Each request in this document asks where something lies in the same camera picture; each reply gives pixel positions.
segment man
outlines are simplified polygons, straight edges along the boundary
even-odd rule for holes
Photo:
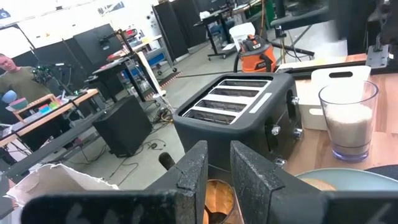
[[[9,90],[13,90],[17,93],[18,98],[26,98],[29,103],[51,94],[45,85],[33,81],[32,67],[18,67],[11,58],[0,54],[0,68],[6,71],[0,75],[0,94],[3,95]],[[26,113],[21,115],[22,117],[27,117],[30,114],[26,111]],[[2,123],[16,123],[15,120],[4,121],[3,119],[1,120]],[[36,151],[40,149],[49,137],[57,138],[69,129],[69,121],[60,115],[21,136],[21,139],[29,146],[31,151]]]
[[[211,14],[208,11],[199,13],[200,20],[204,20],[207,17],[209,17],[210,15]],[[208,24],[211,35],[221,34],[221,39],[223,40],[223,42],[221,44],[222,47],[225,47],[228,44],[226,41],[226,35],[229,35],[229,29],[235,26],[235,21],[233,21],[233,20],[225,21],[225,25],[226,25],[226,28],[228,31],[227,34],[224,33],[224,29],[221,24],[217,24],[216,22],[212,22],[211,24]]]

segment concrete floor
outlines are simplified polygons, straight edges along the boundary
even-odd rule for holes
[[[313,25],[295,46],[314,51],[315,58],[346,55],[346,46],[344,42],[331,42],[331,37],[333,35],[330,33],[330,26],[331,24],[328,22]],[[306,27],[290,30],[293,41],[295,41],[305,29]],[[272,36],[273,32],[270,32],[270,40],[273,39]],[[288,38],[285,39],[285,44],[290,45],[291,42],[288,36]],[[178,70],[183,74],[164,88],[167,91],[167,98],[174,108],[178,108],[204,85],[220,76],[220,74],[206,75],[206,73],[232,71],[235,55],[231,55],[225,60],[222,58],[213,58],[212,61],[208,61],[206,55],[210,54],[210,52],[211,47],[207,45],[176,65]],[[274,54],[279,58],[280,50],[274,49]],[[294,58],[289,56],[286,57],[286,62],[294,61]],[[147,110],[148,113],[155,113],[156,111],[157,108],[154,105]],[[178,161],[184,155],[183,147],[172,124],[148,136],[146,142],[147,141],[156,142],[158,148],[162,150],[152,150],[144,146],[140,154],[124,161],[124,164],[136,162],[138,163],[138,167],[136,167],[136,165],[121,166],[114,175],[112,175],[112,173],[119,167],[123,159],[118,159],[114,155],[108,153],[108,148],[107,152],[90,165],[76,164],[87,163],[81,152],[71,158],[70,162],[66,162],[65,164],[94,177],[103,177],[111,184],[118,184],[120,189],[144,189],[166,172],[158,162],[160,153],[168,152],[175,161]],[[105,142],[102,138],[99,138],[96,142],[84,149],[84,152],[89,159],[95,158],[101,152],[104,145]]]

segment white bucket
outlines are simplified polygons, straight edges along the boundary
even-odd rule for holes
[[[234,39],[236,50],[241,48],[240,44],[243,40],[247,39],[248,35],[254,35],[255,33],[256,29],[251,22],[234,26],[229,30],[229,34],[231,34]]]

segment black speaker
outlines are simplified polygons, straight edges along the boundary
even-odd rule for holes
[[[130,157],[152,131],[152,125],[136,97],[116,102],[93,123],[116,157]]]

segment box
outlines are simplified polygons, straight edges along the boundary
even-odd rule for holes
[[[298,106],[304,128],[327,130],[319,100],[320,90],[328,84],[341,80],[368,80],[371,73],[369,66],[325,68],[312,72],[311,80],[297,81]]]
[[[87,190],[119,190],[117,185],[77,172],[63,164],[47,164],[31,172],[7,192],[6,197],[24,206],[32,198],[65,192]]]

